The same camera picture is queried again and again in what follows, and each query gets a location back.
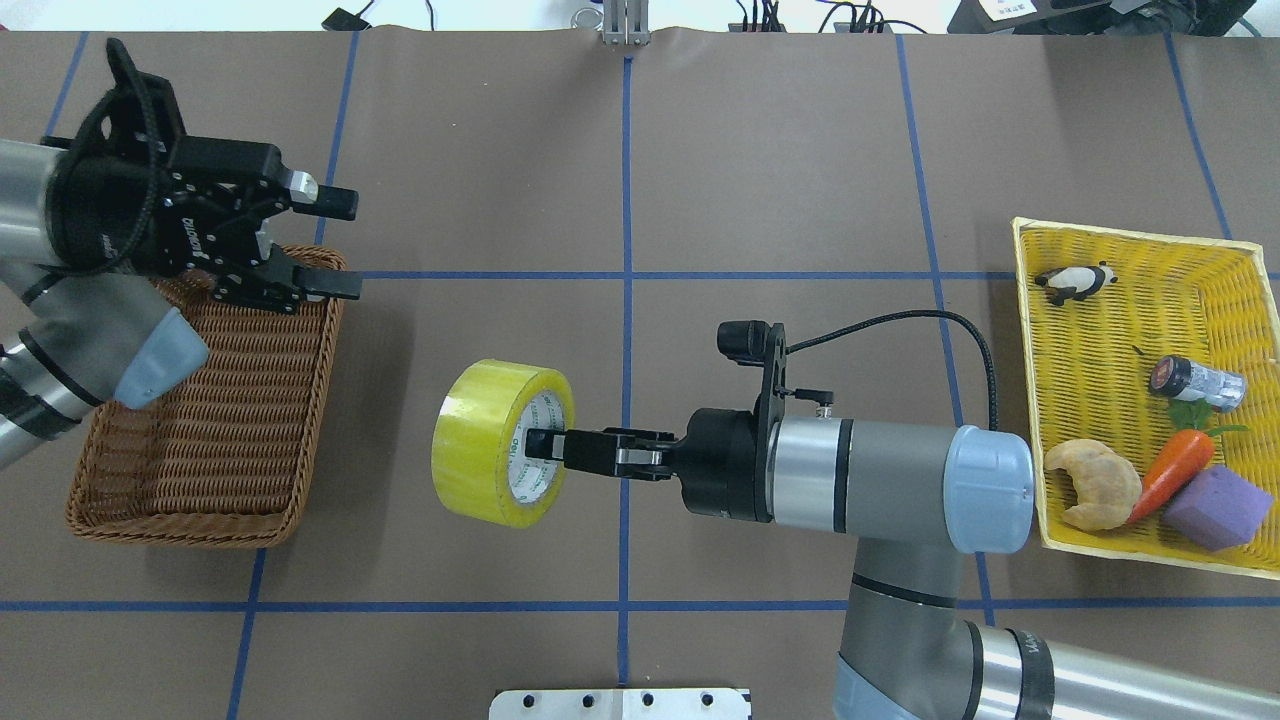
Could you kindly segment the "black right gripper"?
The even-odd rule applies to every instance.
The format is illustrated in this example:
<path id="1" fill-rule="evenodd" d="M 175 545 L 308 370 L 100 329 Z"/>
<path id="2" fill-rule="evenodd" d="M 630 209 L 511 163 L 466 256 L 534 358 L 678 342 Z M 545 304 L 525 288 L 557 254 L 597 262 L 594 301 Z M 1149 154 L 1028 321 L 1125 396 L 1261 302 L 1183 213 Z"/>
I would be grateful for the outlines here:
<path id="1" fill-rule="evenodd" d="M 701 407 L 678 442 L 672 433 L 634 428 L 529 429 L 524 454 L 575 471 L 618 479 L 668 479 L 681 484 L 694 514 L 768 523 L 756 414 Z"/>

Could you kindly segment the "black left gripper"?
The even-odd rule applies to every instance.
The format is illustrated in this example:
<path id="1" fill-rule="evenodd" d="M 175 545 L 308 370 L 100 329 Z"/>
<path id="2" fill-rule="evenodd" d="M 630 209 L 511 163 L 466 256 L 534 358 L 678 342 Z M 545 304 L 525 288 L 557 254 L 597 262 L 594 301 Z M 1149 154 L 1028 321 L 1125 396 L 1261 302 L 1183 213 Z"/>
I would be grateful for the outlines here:
<path id="1" fill-rule="evenodd" d="M 68 275 L 173 278 L 204 272 L 215 300 L 298 313 L 325 299 L 357 300 L 357 272 L 308 266 L 261 237 L 292 211 L 353 222 L 358 192 L 293 170 L 271 143 L 192 135 L 172 83 L 137 68 L 119 38 L 106 42 L 113 87 L 58 150 L 46 222 Z"/>

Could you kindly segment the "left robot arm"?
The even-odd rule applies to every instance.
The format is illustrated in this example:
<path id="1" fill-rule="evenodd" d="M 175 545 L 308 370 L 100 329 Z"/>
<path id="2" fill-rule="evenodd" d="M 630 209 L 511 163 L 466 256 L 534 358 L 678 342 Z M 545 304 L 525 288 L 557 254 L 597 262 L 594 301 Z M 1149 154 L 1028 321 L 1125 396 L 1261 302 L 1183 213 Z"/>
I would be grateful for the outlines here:
<path id="1" fill-rule="evenodd" d="M 4 466 L 106 402 L 146 407 L 209 360 L 159 279 L 202 272 L 218 302 L 284 315 L 362 290 L 268 233 L 287 211 L 352 222 L 356 191 L 291 169 L 273 143 L 189 133 L 169 79 L 119 38 L 105 53 L 113 87 L 73 137 L 3 142 L 3 284 L 35 318 L 3 341 Z"/>

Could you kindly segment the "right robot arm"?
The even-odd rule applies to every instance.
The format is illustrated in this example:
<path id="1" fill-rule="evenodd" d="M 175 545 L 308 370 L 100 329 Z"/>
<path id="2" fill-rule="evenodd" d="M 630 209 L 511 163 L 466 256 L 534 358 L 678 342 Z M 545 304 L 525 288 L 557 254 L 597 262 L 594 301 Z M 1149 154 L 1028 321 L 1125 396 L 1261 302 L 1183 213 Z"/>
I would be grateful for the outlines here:
<path id="1" fill-rule="evenodd" d="M 836 662 L 840 719 L 1275 719 L 1221 685 L 961 618 L 966 557 L 1020 550 L 1034 468 L 1018 436 L 701 409 L 686 433 L 518 427 L 518 460 L 675 477 L 696 514 L 858 541 Z"/>

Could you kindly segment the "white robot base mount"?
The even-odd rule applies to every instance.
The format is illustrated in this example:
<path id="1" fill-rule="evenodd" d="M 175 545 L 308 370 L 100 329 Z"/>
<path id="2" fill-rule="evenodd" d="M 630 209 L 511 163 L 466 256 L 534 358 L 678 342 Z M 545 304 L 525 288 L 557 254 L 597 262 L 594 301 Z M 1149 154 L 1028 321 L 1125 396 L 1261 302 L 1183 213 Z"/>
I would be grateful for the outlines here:
<path id="1" fill-rule="evenodd" d="M 753 719 L 749 691 L 600 688 L 503 691 L 489 719 Z"/>

